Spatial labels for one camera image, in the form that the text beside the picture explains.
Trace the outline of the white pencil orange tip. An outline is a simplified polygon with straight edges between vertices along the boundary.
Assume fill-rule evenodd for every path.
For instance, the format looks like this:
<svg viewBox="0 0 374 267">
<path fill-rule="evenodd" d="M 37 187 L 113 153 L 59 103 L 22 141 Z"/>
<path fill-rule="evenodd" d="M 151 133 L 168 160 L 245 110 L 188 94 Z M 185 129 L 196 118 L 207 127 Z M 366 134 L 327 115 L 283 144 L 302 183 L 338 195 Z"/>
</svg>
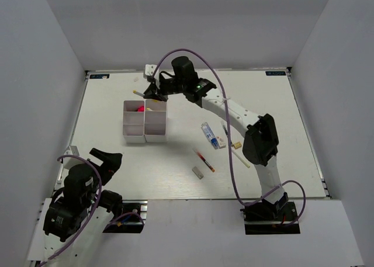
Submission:
<svg viewBox="0 0 374 267">
<path fill-rule="evenodd" d="M 141 93 L 141 92 L 138 92 L 137 90 L 133 90 L 133 93 L 134 93 L 135 95 L 141 96 L 142 98 L 144 97 L 144 94 Z"/>
</svg>

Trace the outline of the clear glue bottle blue cap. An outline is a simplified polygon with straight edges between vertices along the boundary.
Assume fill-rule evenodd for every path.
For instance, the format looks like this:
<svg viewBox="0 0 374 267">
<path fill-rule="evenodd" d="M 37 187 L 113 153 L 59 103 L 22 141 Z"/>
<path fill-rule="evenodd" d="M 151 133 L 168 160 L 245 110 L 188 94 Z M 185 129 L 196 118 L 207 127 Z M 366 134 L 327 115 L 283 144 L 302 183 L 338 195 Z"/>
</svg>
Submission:
<svg viewBox="0 0 374 267">
<path fill-rule="evenodd" d="M 210 128 L 209 124 L 207 122 L 204 122 L 202 125 L 201 125 L 201 129 L 205 135 L 205 137 L 207 138 L 207 140 L 211 143 L 211 145 L 214 147 L 214 149 L 218 149 L 219 148 L 219 143 L 217 141 L 217 138 L 216 136 L 214 135 L 212 129 Z"/>
</svg>

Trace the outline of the red ink clear pen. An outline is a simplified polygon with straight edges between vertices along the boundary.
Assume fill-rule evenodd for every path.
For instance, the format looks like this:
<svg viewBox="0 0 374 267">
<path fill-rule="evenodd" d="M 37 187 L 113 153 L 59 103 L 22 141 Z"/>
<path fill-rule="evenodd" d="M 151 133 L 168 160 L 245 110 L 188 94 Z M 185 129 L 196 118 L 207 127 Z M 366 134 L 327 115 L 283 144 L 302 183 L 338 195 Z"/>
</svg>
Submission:
<svg viewBox="0 0 374 267">
<path fill-rule="evenodd" d="M 203 163 L 212 171 L 215 172 L 215 169 L 211 166 L 211 164 L 206 160 L 206 158 L 201 154 L 200 151 L 197 149 L 193 149 L 194 153 L 203 161 Z"/>
</svg>

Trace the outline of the white pencil pale yellow tip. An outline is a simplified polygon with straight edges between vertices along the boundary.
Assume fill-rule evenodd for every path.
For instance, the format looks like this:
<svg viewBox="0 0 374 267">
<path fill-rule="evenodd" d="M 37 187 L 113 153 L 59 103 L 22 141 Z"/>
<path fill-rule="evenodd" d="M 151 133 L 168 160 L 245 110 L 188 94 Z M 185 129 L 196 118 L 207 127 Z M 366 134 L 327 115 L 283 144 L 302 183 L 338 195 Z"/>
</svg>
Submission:
<svg viewBox="0 0 374 267">
<path fill-rule="evenodd" d="M 231 148 L 231 152 L 247 167 L 250 168 L 250 164 L 246 162 L 234 148 Z"/>
</svg>

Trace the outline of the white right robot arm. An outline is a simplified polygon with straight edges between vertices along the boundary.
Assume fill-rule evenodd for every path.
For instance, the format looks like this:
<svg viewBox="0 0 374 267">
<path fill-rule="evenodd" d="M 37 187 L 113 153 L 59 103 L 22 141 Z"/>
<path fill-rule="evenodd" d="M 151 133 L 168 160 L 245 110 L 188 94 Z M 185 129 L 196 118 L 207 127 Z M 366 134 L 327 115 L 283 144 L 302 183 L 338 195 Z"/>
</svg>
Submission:
<svg viewBox="0 0 374 267">
<path fill-rule="evenodd" d="M 185 98 L 208 110 L 227 123 L 227 130 L 235 129 L 244 138 L 243 155 L 254 165 L 261 186 L 265 215 L 273 220 L 285 212 L 288 194 L 284 190 L 277 166 L 278 133 L 274 118 L 250 112 L 229 99 L 222 84 L 215 85 L 201 78 L 186 56 L 172 60 L 173 74 L 161 72 L 155 65 L 146 65 L 144 78 L 149 82 L 144 98 L 166 102 L 170 95 Z"/>
</svg>

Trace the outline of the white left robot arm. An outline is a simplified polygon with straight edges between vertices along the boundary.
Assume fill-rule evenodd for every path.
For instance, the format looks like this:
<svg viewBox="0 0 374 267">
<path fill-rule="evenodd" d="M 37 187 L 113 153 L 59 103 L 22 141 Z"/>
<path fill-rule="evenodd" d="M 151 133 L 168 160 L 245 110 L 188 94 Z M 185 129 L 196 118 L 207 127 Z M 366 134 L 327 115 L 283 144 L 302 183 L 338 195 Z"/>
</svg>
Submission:
<svg viewBox="0 0 374 267">
<path fill-rule="evenodd" d="M 57 158 L 63 168 L 68 170 L 68 174 L 62 188 L 51 198 L 43 231 L 46 241 L 55 241 L 58 245 L 44 248 L 44 259 L 39 266 L 56 263 L 65 255 L 79 237 L 88 232 L 88 225 L 97 208 L 103 208 L 105 215 L 112 220 L 123 214 L 122 196 L 103 189 L 119 170 L 123 155 L 97 148 L 92 148 L 89 154 L 102 163 L 97 165 L 68 152 Z"/>
</svg>

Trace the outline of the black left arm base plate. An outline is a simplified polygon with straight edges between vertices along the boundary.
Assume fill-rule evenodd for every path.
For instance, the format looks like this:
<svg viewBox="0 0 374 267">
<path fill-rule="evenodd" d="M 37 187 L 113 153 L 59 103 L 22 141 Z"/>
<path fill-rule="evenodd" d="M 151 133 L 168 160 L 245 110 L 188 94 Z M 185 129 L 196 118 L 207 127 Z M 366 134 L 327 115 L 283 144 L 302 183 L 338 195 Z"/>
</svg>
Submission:
<svg viewBox="0 0 374 267">
<path fill-rule="evenodd" d="M 140 234 L 147 218 L 147 200 L 123 200 L 103 233 Z"/>
</svg>

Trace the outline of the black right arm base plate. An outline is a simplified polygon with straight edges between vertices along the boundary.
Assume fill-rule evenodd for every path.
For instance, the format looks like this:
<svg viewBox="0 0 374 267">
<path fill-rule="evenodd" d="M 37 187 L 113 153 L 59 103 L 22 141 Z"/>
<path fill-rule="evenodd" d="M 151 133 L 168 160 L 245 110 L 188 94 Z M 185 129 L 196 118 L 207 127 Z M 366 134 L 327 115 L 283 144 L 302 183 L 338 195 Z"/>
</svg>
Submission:
<svg viewBox="0 0 374 267">
<path fill-rule="evenodd" d="M 287 202 L 276 216 L 263 204 L 240 209 L 246 235 L 300 234 L 294 202 Z"/>
</svg>

